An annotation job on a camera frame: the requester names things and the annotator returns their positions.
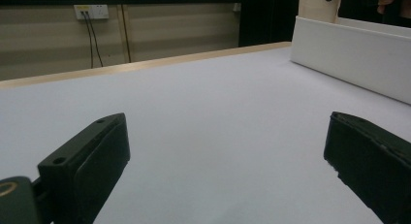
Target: electrical cord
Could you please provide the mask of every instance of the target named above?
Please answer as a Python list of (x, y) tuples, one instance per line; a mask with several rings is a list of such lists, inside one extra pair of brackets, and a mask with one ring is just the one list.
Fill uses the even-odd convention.
[(101, 64), (101, 66), (103, 67), (103, 61), (102, 61), (102, 57), (100, 56), (99, 46), (97, 45), (96, 33), (94, 32), (94, 28), (93, 28), (93, 24), (91, 23), (90, 15), (88, 14), (88, 12), (86, 12), (85, 15), (87, 16), (87, 18), (86, 18), (85, 21), (88, 20), (88, 22), (90, 23), (91, 31), (93, 32), (93, 36), (94, 36), (94, 42), (95, 42), (95, 44), (96, 44), (97, 55), (99, 56), (100, 64)]
[[(81, 12), (82, 16), (84, 19), (86, 19), (84, 12)], [(91, 58), (91, 68), (94, 68), (94, 60), (93, 60), (93, 44), (91, 43), (91, 33), (90, 33), (90, 28), (88, 27), (88, 22), (87, 20), (85, 21), (85, 25), (87, 25), (87, 31), (88, 31), (88, 38), (90, 39), (90, 58)]]

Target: electrical socket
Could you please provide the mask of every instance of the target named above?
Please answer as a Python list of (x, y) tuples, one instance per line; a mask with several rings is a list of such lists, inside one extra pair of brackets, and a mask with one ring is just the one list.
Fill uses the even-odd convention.
[(81, 12), (88, 13), (90, 19), (109, 18), (109, 9), (107, 5), (75, 5), (77, 19), (84, 19)]

